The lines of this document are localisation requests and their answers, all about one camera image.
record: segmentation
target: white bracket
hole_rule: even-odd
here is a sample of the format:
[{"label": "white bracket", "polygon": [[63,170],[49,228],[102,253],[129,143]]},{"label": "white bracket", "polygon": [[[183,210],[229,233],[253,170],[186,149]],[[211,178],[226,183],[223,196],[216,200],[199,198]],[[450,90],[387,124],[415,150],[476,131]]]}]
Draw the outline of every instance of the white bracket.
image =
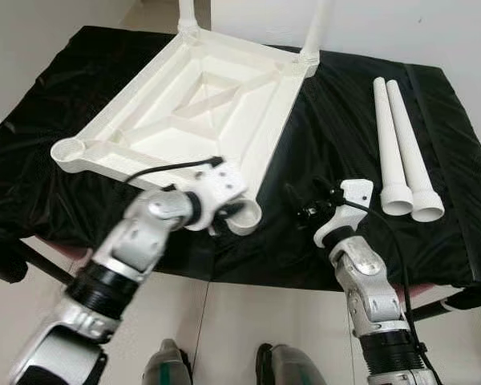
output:
[{"label": "white bracket", "polygon": [[[367,179],[349,179],[344,180],[340,187],[344,190],[344,199],[349,202],[356,203],[363,207],[369,207],[370,198],[372,196],[373,183]],[[367,213],[360,209],[348,205],[338,206],[335,209],[335,215],[326,222],[314,235],[313,241],[317,247],[324,249],[322,239],[341,227],[350,226],[356,231],[358,224],[362,221]]]},{"label": "white bracket", "polygon": [[241,173],[229,163],[223,163],[204,172],[198,181],[184,191],[195,193],[200,199],[201,216],[197,223],[186,226],[191,231],[206,229],[216,211],[239,197],[247,189]]}]

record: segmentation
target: black metal frame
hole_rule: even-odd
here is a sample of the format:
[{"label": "black metal frame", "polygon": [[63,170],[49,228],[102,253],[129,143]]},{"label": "black metal frame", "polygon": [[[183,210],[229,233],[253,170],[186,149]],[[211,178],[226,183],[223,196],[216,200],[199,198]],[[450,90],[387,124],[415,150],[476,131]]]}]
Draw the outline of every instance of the black metal frame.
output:
[{"label": "black metal frame", "polygon": [[62,284],[69,285],[73,281],[73,276],[71,274],[61,269],[54,262],[45,258],[43,255],[20,240],[10,245],[10,247],[25,261],[44,271],[46,274],[50,275],[52,278],[56,279]]},{"label": "black metal frame", "polygon": [[481,285],[471,286],[459,293],[428,303],[413,310],[415,321],[436,317],[456,310],[469,310],[481,307]]}]

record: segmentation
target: cable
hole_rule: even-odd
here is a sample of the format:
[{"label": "cable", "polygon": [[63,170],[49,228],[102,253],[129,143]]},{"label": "cable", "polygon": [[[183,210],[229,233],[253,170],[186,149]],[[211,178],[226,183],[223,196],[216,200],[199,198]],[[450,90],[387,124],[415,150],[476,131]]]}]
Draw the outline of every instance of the cable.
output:
[{"label": "cable", "polygon": [[[122,185],[129,184],[134,179],[142,175],[152,174],[154,172],[176,170],[178,168],[194,167],[194,166],[200,166],[202,164],[210,164],[211,166],[216,167],[217,165],[223,163],[223,161],[224,161],[223,158],[221,158],[220,156],[212,156],[211,158],[208,158],[205,160],[196,160],[193,162],[176,163],[176,164],[166,164],[164,166],[146,168],[144,170],[136,172],[135,174],[130,175],[127,179],[122,180],[121,183]],[[119,189],[116,186],[116,188],[112,190],[111,195],[109,196],[106,210],[105,210],[105,213],[103,214],[103,229],[100,233],[101,235],[98,236],[100,244],[103,242],[103,239],[105,238],[107,223],[108,223],[109,217],[111,216],[111,211],[117,207],[116,205],[114,205],[114,201],[118,195],[118,191]]]},{"label": "cable", "polygon": [[168,165],[165,165],[165,166],[146,168],[145,170],[141,170],[139,172],[136,172],[135,174],[130,175],[127,179],[125,179],[123,181],[123,183],[128,184],[128,183],[132,182],[134,179],[136,179],[136,178],[138,178],[142,175],[152,174],[154,172],[175,170],[177,168],[194,167],[194,166],[200,166],[202,164],[210,164],[211,166],[215,167],[218,164],[221,164],[222,162],[223,162],[223,158],[221,158],[220,156],[213,156],[212,158],[208,158],[208,159],[205,159],[205,160],[197,160],[197,161],[194,161],[194,162],[168,164]]},{"label": "cable", "polygon": [[404,302],[405,302],[405,307],[406,307],[406,319],[408,321],[408,324],[410,325],[410,332],[411,336],[414,339],[415,342],[415,349],[417,350],[418,354],[420,355],[420,358],[424,362],[424,365],[433,373],[433,376],[435,377],[435,380],[438,385],[443,385],[442,381],[440,380],[439,374],[436,372],[435,368],[431,364],[431,361],[427,358],[426,356],[426,345],[424,342],[420,342],[418,339],[417,335],[417,329],[415,328],[415,320],[414,320],[414,314],[413,310],[411,309],[411,299],[410,299],[410,279],[408,277],[408,268],[406,265],[406,261],[404,259],[404,253],[402,252],[401,246],[398,242],[398,239],[395,235],[394,229],[390,226],[388,221],[377,211],[359,205],[358,203],[350,202],[347,201],[346,199],[343,200],[344,205],[348,205],[351,207],[354,207],[355,209],[359,209],[361,211],[365,211],[366,213],[369,213],[371,215],[374,215],[376,218],[378,218],[390,231],[390,235],[392,236],[392,239],[394,240],[395,247],[398,251],[398,257],[399,261],[401,262],[402,265],[402,285],[404,289]]}]

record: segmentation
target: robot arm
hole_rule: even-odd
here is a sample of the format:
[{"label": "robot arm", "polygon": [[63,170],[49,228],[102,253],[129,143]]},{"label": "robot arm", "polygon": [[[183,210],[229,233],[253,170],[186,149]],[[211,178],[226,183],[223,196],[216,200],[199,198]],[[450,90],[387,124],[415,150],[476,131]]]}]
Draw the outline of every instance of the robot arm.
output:
[{"label": "robot arm", "polygon": [[[340,188],[315,180],[324,200],[300,207],[298,218],[315,228],[313,240],[325,249],[335,276],[346,293],[354,335],[360,339],[369,368],[369,385],[436,385],[416,350],[398,295],[386,277],[385,262],[355,235],[366,212],[346,205],[369,207],[373,184],[344,180]],[[289,186],[289,192],[299,198]]]},{"label": "robot arm", "polygon": [[107,363],[121,315],[164,254],[169,233],[208,228],[216,212],[246,190],[240,173],[220,164],[184,191],[147,191],[127,209],[67,287],[20,354],[12,384],[94,385]]}]

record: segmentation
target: black tablecloth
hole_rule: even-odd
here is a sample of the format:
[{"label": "black tablecloth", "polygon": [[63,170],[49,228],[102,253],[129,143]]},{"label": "black tablecloth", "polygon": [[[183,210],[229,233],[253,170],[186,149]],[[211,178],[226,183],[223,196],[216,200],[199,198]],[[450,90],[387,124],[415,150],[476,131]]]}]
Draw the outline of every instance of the black tablecloth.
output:
[{"label": "black tablecloth", "polygon": [[[96,247],[139,192],[92,172],[67,174],[50,158],[53,143],[76,135],[169,42],[166,34],[86,26],[36,79],[0,124],[0,261],[7,245],[32,234],[64,245]],[[481,282],[481,146],[443,72],[334,52],[321,53],[282,133],[258,194],[264,210],[251,236],[179,231],[158,270],[212,281],[337,289],[309,234],[297,229],[283,186],[311,197],[310,179],[382,182],[372,81],[396,79],[435,190],[446,209],[434,223],[387,217],[413,283]],[[111,209],[111,190],[119,199]],[[359,232],[385,259],[390,280],[400,265],[388,230],[367,217]]]}]

